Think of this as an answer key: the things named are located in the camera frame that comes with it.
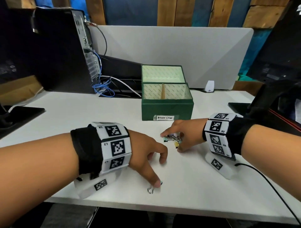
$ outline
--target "white cable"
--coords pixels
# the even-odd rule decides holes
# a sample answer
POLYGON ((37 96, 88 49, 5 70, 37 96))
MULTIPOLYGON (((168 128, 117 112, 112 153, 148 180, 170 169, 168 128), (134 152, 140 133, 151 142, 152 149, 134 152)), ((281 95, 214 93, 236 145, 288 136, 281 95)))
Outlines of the white cable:
POLYGON ((132 90, 135 94, 137 94, 139 97, 141 97, 141 95, 139 93, 137 93, 135 90, 133 90, 131 87, 129 87, 126 83, 124 83, 123 81, 117 79, 117 78, 114 78, 112 76, 104 76, 104 75, 101 75, 101 77, 107 77, 107 78, 113 78, 119 82, 121 82, 122 84, 125 84, 130 90, 132 90))
POLYGON ((39 92, 41 92, 41 90, 43 89, 43 87, 42 88, 40 88, 39 90, 38 90, 38 92, 33 96, 33 97, 31 97, 31 98, 29 98, 29 99, 27 99, 26 101, 25 101, 25 103, 23 104, 23 103, 21 103, 21 104, 18 104, 18 105, 13 105, 12 107, 10 107, 10 109, 8 110, 8 112, 11 112, 15 107, 17 107, 17 106, 24 106, 24 105, 27 105, 27 104, 29 104, 37 95, 38 95, 38 93, 39 92))

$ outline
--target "white partition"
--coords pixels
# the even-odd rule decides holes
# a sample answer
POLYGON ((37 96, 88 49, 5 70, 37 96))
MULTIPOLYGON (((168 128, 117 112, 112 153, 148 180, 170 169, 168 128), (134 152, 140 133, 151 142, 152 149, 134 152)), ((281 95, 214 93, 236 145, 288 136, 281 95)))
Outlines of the white partition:
MULTIPOLYGON (((232 89, 248 49, 249 28, 99 26, 108 43, 107 55, 143 64, 182 65, 190 88, 232 89)), ((94 49, 105 43, 91 27, 94 49)))

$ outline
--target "fingernail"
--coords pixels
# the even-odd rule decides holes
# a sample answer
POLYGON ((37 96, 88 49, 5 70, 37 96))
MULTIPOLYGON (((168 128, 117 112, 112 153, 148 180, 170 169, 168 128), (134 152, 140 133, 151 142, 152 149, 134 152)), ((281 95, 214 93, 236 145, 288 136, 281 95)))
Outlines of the fingernail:
POLYGON ((161 181, 157 180, 156 183, 154 184, 155 188, 159 188, 161 186, 161 181))

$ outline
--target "white label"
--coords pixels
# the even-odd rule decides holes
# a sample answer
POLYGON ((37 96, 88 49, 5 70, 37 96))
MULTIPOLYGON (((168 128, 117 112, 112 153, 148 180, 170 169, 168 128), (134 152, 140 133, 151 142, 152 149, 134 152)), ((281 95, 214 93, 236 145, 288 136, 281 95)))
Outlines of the white label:
POLYGON ((174 120, 175 116, 157 116, 157 120, 174 120))

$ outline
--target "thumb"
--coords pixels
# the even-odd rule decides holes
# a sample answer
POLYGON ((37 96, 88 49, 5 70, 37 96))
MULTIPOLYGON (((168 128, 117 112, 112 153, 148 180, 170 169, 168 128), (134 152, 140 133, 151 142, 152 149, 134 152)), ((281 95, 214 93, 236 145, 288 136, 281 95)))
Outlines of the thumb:
POLYGON ((161 186, 159 177, 154 172, 148 161, 146 161, 142 168, 137 170, 137 172, 143 176, 153 187, 159 188, 161 186))
POLYGON ((187 138, 184 137, 182 143, 178 146, 178 152, 184 152, 192 146, 193 145, 187 140, 187 138))

